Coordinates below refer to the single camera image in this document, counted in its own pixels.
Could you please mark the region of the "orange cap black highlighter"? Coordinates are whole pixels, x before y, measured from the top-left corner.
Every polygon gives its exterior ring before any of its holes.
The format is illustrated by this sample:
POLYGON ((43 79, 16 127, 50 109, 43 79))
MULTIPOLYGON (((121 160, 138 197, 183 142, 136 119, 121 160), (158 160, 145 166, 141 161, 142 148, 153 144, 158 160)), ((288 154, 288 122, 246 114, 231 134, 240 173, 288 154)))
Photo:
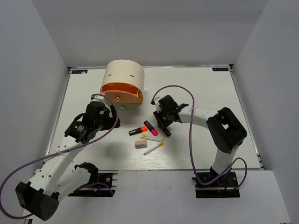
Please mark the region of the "orange cap black highlighter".
POLYGON ((128 133, 129 133, 129 136, 132 136, 132 135, 136 135, 136 134, 146 132, 147 130, 148 130, 148 128, 146 126, 142 126, 142 127, 136 128, 134 130, 131 130, 128 133))

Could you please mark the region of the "orange top drawer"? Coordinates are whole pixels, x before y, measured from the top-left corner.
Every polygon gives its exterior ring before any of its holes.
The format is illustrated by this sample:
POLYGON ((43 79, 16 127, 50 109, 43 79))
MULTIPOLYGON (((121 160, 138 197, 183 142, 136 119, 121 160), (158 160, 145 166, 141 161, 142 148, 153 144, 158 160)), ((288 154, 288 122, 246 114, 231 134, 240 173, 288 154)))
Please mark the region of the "orange top drawer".
POLYGON ((118 103, 135 103, 143 102, 143 94, 136 86, 125 83, 109 83, 101 87, 100 92, 107 95, 111 100, 118 103))

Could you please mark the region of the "green cap black highlighter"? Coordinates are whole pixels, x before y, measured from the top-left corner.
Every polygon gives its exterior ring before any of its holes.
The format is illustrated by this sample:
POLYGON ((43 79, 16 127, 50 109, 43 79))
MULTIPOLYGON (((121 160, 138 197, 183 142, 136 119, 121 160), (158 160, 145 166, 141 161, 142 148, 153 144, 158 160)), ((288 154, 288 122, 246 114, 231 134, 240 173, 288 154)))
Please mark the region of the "green cap black highlighter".
POLYGON ((167 127, 165 127, 164 125, 161 125, 161 124, 158 124, 158 127, 164 132, 164 134, 165 134, 167 137, 170 137, 170 136, 171 136, 171 133, 170 133, 170 131, 168 130, 167 127))

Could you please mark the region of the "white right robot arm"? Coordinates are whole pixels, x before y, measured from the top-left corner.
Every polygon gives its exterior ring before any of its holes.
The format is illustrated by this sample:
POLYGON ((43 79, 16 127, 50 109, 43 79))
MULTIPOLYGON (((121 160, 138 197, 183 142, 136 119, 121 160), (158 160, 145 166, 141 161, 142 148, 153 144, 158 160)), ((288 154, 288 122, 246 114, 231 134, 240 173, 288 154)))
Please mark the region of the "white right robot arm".
POLYGON ((234 113, 227 107, 219 111, 208 111, 186 103, 178 105, 170 95, 156 97, 151 104, 156 107, 153 114, 158 127, 168 137, 171 136, 168 126, 174 122, 209 130, 217 147, 215 160, 210 168, 211 181, 216 186, 226 183, 235 153, 247 137, 247 131, 234 113))

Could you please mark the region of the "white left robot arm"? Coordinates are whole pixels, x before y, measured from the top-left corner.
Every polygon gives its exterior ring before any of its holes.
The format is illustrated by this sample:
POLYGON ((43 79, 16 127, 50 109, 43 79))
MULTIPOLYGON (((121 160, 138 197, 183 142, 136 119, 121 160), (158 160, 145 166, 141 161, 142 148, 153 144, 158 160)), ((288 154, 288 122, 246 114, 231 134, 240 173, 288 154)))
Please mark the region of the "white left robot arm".
POLYGON ((90 143, 99 131, 110 133, 120 126, 118 111, 114 103, 106 104, 95 96, 84 113, 79 114, 66 129, 55 153, 43 158, 42 167, 27 182, 15 188, 19 204, 30 214, 43 221, 49 220, 59 203, 83 185, 98 183, 98 168, 88 162, 75 165, 75 170, 63 177, 74 158, 90 143))

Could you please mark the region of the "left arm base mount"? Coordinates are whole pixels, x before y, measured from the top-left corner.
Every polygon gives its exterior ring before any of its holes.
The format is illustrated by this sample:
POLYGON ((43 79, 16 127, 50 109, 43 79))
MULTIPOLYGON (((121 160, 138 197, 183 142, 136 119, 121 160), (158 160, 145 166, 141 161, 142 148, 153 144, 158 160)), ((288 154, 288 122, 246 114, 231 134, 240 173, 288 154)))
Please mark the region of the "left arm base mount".
POLYGON ((116 192, 118 171, 100 171, 95 183, 88 183, 68 197, 113 197, 116 192))

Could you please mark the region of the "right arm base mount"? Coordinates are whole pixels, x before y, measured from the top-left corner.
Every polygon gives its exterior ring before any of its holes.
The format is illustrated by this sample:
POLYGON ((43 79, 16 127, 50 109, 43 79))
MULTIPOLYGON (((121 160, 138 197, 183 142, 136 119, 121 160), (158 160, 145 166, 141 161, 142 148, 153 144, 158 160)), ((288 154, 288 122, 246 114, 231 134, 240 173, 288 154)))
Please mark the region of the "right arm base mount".
POLYGON ((240 198, 239 189, 235 189, 238 186, 238 180, 235 172, 230 172, 222 180, 217 180, 210 185, 200 184, 196 177, 192 177, 195 183, 195 194, 197 199, 207 198, 240 198))

